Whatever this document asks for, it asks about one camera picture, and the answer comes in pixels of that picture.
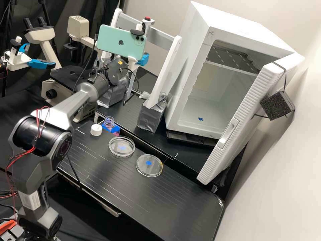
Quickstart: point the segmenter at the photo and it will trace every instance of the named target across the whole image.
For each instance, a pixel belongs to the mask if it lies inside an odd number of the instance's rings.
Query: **white bottle cap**
[[[17,37],[16,37],[16,41],[17,41],[17,42],[21,43],[21,40],[22,40],[22,37],[20,37],[20,36],[17,36]]]
[[[102,130],[103,130],[103,128],[101,125],[93,124],[91,126],[90,134],[92,134],[93,136],[100,136]]]

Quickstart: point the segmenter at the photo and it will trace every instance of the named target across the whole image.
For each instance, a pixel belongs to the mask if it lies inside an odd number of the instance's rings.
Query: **label sticker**
[[[18,191],[18,193],[24,207],[34,211],[41,206],[38,191],[35,191],[30,195],[20,191]]]

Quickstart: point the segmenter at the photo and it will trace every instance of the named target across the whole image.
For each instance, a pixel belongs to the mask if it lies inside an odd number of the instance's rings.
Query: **mint green iphone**
[[[137,36],[130,31],[104,24],[99,28],[97,48],[103,51],[140,60],[144,54],[145,43],[145,35]]]

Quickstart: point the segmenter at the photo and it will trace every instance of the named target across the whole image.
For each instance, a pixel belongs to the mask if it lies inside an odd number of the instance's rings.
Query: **robotic arm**
[[[96,101],[121,81],[128,80],[125,61],[111,61],[108,72],[98,73],[87,82],[79,84],[77,92],[54,107],[41,111],[38,118],[45,120],[41,137],[37,139],[37,111],[22,118],[14,127],[9,144],[13,153],[21,153],[35,147],[14,166],[12,179],[19,192],[23,207],[18,212],[18,223],[29,233],[50,240],[58,231],[62,217],[49,206],[45,180],[53,174],[72,145],[71,120],[87,105]]]

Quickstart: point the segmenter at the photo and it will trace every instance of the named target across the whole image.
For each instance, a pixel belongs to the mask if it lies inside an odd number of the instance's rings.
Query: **petri dish lid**
[[[125,136],[117,136],[109,141],[110,151],[119,157],[127,157],[135,151],[134,142]]]
[[[137,171],[147,177],[157,177],[162,173],[163,164],[159,158],[150,154],[138,157],[136,161]]]

